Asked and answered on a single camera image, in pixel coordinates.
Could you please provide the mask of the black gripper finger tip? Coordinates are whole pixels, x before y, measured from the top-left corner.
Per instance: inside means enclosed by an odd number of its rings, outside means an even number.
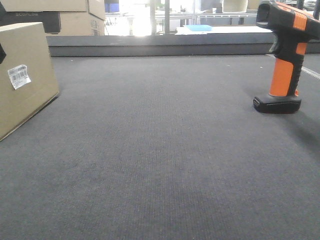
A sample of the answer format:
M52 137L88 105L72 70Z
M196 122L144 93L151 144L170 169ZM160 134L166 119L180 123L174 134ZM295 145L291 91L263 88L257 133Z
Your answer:
M0 64L4 61L6 58L7 54L5 50L3 49L2 45L0 44Z

